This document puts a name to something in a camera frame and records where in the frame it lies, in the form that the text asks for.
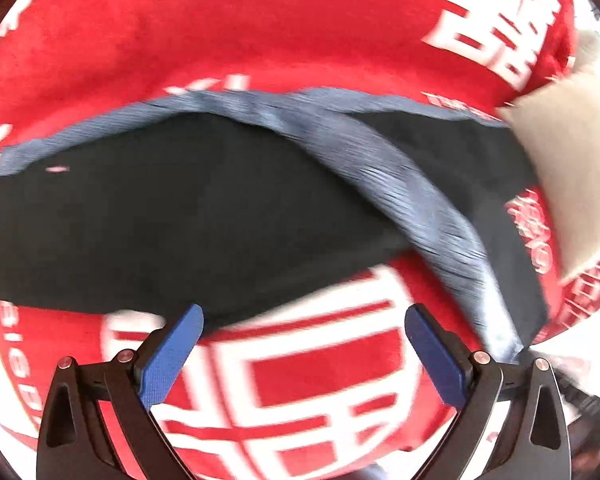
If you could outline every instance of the black garment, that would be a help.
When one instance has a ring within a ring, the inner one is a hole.
[[[409,155],[474,225],[523,344],[546,322],[504,204],[535,174],[512,133],[405,112],[354,114]],[[48,173],[65,166],[69,171]],[[0,177],[0,299],[213,330],[348,278],[408,240],[347,184],[269,130],[182,114]]]

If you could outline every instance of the blue gripper pad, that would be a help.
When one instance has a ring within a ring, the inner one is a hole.
[[[202,309],[196,304],[191,305],[144,367],[138,395],[147,410],[166,399],[187,357],[200,339],[203,323]]]
[[[466,378],[443,341],[414,307],[404,317],[404,331],[442,402],[460,410],[466,403]]]

